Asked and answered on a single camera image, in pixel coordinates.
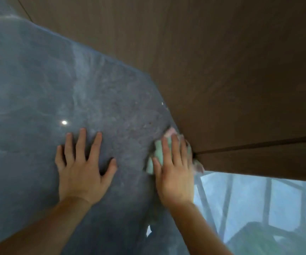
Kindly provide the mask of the person's right hand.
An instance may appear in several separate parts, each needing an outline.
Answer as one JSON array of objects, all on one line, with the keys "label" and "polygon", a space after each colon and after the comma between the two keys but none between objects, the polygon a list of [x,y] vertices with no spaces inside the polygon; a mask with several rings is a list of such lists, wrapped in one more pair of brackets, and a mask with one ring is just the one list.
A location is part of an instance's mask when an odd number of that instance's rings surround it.
[{"label": "person's right hand", "polygon": [[162,138],[164,185],[156,187],[159,199],[164,207],[172,203],[190,201],[194,196],[193,158],[188,153],[188,144],[182,138],[183,166],[174,166],[172,153],[166,138]]}]

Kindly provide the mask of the person's left hand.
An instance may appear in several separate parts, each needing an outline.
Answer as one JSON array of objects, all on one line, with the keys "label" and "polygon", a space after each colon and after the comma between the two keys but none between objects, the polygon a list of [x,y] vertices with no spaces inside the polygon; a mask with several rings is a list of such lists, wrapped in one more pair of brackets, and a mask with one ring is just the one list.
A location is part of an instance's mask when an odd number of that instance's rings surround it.
[{"label": "person's left hand", "polygon": [[66,134],[65,144],[62,146],[66,167],[59,173],[59,199],[67,197],[82,198],[91,205],[98,203],[106,194],[111,183],[101,183],[99,157],[102,144],[102,133],[98,132],[91,145],[89,157],[85,163],[75,161],[75,147],[73,134]]}]

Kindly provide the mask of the green and pink cleaning cloth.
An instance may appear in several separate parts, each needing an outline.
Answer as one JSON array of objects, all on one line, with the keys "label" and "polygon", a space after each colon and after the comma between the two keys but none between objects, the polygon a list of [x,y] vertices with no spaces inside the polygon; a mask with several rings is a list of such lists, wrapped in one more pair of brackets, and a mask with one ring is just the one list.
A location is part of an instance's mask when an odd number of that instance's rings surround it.
[{"label": "green and pink cleaning cloth", "polygon": [[[184,138],[184,135],[179,134],[175,128],[173,128],[173,127],[168,128],[164,132],[163,137],[167,139],[170,151],[172,149],[172,139],[171,139],[172,135],[177,135],[178,139]],[[154,147],[155,147],[155,150],[154,150],[152,155],[148,156],[147,165],[146,165],[146,168],[145,168],[145,172],[149,175],[154,174],[154,165],[153,165],[153,161],[152,161],[153,157],[157,158],[159,163],[161,165],[163,165],[163,147],[162,147],[161,138],[154,142]],[[194,174],[204,173],[204,171],[205,171],[205,169],[204,169],[203,165],[198,160],[193,159],[193,172],[194,172]]]}]

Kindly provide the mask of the person's right forearm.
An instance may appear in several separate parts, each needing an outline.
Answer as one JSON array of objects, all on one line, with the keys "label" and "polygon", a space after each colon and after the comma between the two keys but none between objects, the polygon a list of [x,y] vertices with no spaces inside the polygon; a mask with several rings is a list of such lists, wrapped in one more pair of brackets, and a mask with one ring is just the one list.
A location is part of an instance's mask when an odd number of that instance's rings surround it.
[{"label": "person's right forearm", "polygon": [[177,202],[168,210],[190,255],[233,255],[192,202]]}]

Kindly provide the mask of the person's left forearm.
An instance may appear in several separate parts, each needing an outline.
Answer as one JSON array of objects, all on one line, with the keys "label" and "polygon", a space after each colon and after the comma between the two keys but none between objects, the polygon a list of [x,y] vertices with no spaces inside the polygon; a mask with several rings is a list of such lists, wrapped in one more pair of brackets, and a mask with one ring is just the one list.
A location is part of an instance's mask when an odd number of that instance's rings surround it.
[{"label": "person's left forearm", "polygon": [[60,255],[90,209],[82,198],[65,198],[44,218],[2,241],[0,255]]}]

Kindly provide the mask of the brown wooden cabinet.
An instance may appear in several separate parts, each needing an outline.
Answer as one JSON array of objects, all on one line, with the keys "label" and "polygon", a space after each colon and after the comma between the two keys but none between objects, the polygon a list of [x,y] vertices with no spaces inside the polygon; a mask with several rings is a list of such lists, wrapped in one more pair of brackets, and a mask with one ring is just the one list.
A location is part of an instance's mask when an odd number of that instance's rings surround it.
[{"label": "brown wooden cabinet", "polygon": [[150,74],[211,171],[306,180],[306,0],[7,0]]}]

